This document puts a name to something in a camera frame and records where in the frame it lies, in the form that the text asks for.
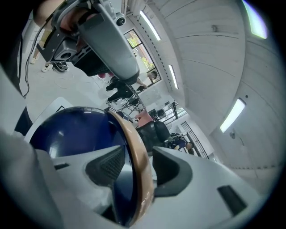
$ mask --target white floor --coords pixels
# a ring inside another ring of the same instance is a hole
[[[23,55],[20,88],[22,94],[27,92],[25,82],[25,62]],[[88,77],[86,74],[69,63],[69,71],[41,71],[45,60],[40,56],[35,64],[29,64],[29,93],[26,97],[29,116],[34,122],[43,110],[56,98],[63,97],[74,106],[92,106],[106,108],[106,99],[116,92],[106,92],[109,77],[100,79],[97,76]]]

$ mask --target metal railing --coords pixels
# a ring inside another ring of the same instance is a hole
[[[192,141],[193,147],[196,150],[196,153],[199,157],[209,159],[205,149],[203,148],[200,140],[197,138],[196,134],[193,132],[192,128],[188,125],[187,122],[183,122],[181,126],[187,132],[187,137]]]

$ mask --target black chair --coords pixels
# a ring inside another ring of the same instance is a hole
[[[153,146],[165,146],[165,141],[170,137],[169,130],[163,122],[148,122],[146,125],[137,129],[148,152],[152,156]]]

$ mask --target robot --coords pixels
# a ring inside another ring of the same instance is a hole
[[[60,29],[64,15],[83,4],[97,16],[78,24],[76,33]],[[127,84],[136,81],[136,59],[117,28],[125,19],[114,14],[108,1],[65,1],[51,18],[53,32],[45,47],[37,46],[47,62],[80,65],[95,53],[99,71],[108,68]],[[78,36],[87,44],[79,52]],[[224,166],[205,159],[154,147],[154,182],[139,134],[114,110],[64,109],[44,121],[29,143],[11,137],[25,103],[0,70],[2,93],[14,101],[11,106],[1,100],[0,179],[19,209],[40,227],[168,228],[178,211],[172,209],[178,199],[192,202],[191,216],[183,223],[194,227],[240,226],[246,215],[255,213],[260,199],[256,191]],[[98,193],[107,193],[105,203]],[[105,215],[108,206],[113,219]],[[160,211],[165,216],[158,216]],[[202,214],[214,217],[205,221]],[[232,224],[228,220],[234,216],[237,220]]]

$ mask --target fluorescent light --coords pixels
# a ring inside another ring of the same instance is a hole
[[[169,68],[170,68],[170,71],[171,71],[171,75],[173,77],[173,81],[174,81],[174,84],[175,84],[175,88],[178,89],[178,84],[177,84],[177,80],[175,78],[175,73],[174,73],[174,70],[173,70],[173,66],[172,65],[169,65]]]
[[[250,28],[252,34],[266,39],[267,38],[267,27],[260,17],[260,15],[252,8],[246,1],[242,0],[250,23]]]
[[[233,122],[237,119],[237,117],[240,115],[240,113],[244,108],[245,108],[245,103],[240,98],[237,99],[231,112],[229,113],[223,124],[220,126],[220,130],[223,133],[233,124]]]
[[[140,11],[140,15],[144,18],[145,22],[147,22],[147,24],[149,25],[150,29],[152,30],[153,34],[155,35],[155,37],[157,38],[157,40],[161,40],[161,37],[159,36],[159,34],[157,33],[157,31],[155,30],[154,26],[152,25],[152,23],[150,22],[149,18],[145,15],[145,13],[143,11]]]

